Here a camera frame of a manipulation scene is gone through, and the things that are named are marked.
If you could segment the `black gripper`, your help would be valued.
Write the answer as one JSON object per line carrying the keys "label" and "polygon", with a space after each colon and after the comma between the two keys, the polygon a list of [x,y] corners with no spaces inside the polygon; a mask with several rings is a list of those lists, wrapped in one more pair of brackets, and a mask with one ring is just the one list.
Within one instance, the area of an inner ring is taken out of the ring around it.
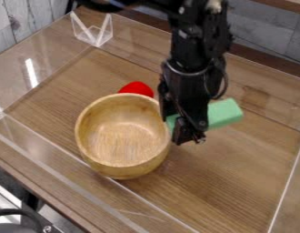
{"label": "black gripper", "polygon": [[163,119],[180,115],[175,119],[172,142],[178,146],[190,141],[200,144],[206,141],[206,135],[190,124],[194,127],[210,126],[210,102],[220,98],[227,90],[226,86],[220,91],[226,79],[226,59],[214,59],[198,72],[182,70],[172,59],[163,63],[162,68],[158,92]]}

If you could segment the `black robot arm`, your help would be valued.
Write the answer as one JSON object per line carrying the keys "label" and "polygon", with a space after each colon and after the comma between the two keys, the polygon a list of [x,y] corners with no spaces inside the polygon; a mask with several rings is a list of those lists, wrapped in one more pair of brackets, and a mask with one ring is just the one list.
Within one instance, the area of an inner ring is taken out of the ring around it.
{"label": "black robot arm", "polygon": [[226,95],[230,82],[226,53],[234,43],[228,0],[76,0],[84,7],[119,13],[147,6],[168,16],[171,53],[162,63],[158,86],[163,118],[175,118],[176,145],[207,138],[211,101]]}

